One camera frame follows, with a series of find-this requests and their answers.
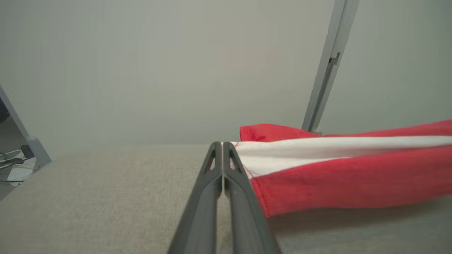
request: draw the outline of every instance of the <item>red cloth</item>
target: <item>red cloth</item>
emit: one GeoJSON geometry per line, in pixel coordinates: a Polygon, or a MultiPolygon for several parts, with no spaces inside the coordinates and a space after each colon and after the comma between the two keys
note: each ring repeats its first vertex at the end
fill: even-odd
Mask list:
{"type": "MultiPolygon", "coordinates": [[[[452,120],[348,137],[452,136],[452,120]]],[[[319,135],[271,124],[240,128],[242,141],[319,135]]],[[[452,193],[452,146],[335,159],[251,179],[266,216],[319,207],[388,207],[452,193]]]]}

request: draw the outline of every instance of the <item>white fabric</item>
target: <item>white fabric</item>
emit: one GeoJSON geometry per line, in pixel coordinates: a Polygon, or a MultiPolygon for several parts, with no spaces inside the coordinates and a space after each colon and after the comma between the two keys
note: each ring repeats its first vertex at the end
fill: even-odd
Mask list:
{"type": "Polygon", "coordinates": [[[452,145],[452,136],[319,137],[235,142],[249,178],[338,158],[448,145],[452,145]]]}

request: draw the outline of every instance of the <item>black cable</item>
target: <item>black cable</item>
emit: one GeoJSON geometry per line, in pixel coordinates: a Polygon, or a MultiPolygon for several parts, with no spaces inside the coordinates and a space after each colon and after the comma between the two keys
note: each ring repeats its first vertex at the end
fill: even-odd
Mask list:
{"type": "Polygon", "coordinates": [[[24,163],[24,160],[23,160],[23,159],[20,159],[20,158],[12,158],[12,159],[5,160],[5,161],[0,162],[0,167],[6,166],[6,165],[8,165],[8,164],[23,164],[23,163],[24,163]]]}
{"type": "Polygon", "coordinates": [[[25,182],[25,180],[24,181],[4,181],[4,180],[0,180],[0,182],[2,182],[2,183],[23,183],[23,182],[25,182]]]}

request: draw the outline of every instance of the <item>cable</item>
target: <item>cable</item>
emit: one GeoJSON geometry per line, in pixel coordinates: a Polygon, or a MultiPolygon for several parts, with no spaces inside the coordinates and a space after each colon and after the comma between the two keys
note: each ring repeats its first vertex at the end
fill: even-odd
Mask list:
{"type": "Polygon", "coordinates": [[[0,160],[0,162],[2,162],[2,161],[5,161],[5,160],[7,160],[6,159],[6,155],[8,155],[8,154],[12,154],[12,153],[15,153],[15,152],[19,152],[17,155],[19,155],[20,154],[20,152],[22,152],[22,150],[14,150],[14,151],[11,151],[11,152],[7,152],[7,153],[2,153],[2,152],[0,152],[0,156],[3,156],[3,158],[4,158],[4,160],[0,160]]]}
{"type": "Polygon", "coordinates": [[[25,180],[24,181],[4,181],[4,180],[0,180],[0,182],[2,182],[2,183],[23,183],[23,182],[25,182],[25,180]]]}
{"type": "Polygon", "coordinates": [[[13,165],[15,167],[18,167],[18,168],[25,168],[25,169],[33,169],[33,170],[35,170],[35,168],[27,166],[27,165],[22,165],[22,164],[13,164],[13,165]]]}

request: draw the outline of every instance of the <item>beige carpet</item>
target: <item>beige carpet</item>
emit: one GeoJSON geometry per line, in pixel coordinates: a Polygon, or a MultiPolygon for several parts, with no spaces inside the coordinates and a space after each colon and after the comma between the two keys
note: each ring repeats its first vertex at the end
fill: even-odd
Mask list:
{"type": "MultiPolygon", "coordinates": [[[[0,202],[0,253],[165,253],[205,146],[108,148],[40,170],[0,202]]],[[[217,252],[232,253],[218,201],[217,252]]],[[[283,253],[449,254],[452,199],[271,218],[283,253]]]]}

